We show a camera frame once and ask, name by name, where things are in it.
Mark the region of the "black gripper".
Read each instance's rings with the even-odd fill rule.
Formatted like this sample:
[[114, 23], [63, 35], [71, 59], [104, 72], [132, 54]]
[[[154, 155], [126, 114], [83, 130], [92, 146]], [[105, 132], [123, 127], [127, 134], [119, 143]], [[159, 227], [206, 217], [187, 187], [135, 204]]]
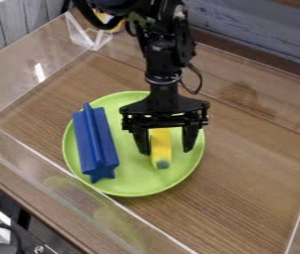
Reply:
[[148, 95], [119, 108], [122, 129], [132, 133], [138, 151], [150, 155], [148, 130], [182, 128], [183, 152], [193, 150], [199, 129], [209, 123], [210, 104], [178, 92], [178, 84], [150, 84]]

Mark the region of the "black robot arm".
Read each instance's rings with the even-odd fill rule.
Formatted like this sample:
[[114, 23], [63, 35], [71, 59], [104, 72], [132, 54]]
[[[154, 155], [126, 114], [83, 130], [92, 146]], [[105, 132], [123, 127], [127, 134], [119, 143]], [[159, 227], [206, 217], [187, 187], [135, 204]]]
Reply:
[[182, 129], [183, 151], [194, 148], [199, 130], [209, 124], [210, 104], [179, 94], [182, 69], [193, 68], [195, 41], [188, 11], [182, 0], [73, 0], [87, 21], [100, 30], [119, 23], [138, 40], [146, 60], [144, 79], [150, 93], [119, 108], [122, 129], [134, 136], [138, 151], [151, 153], [148, 131]]

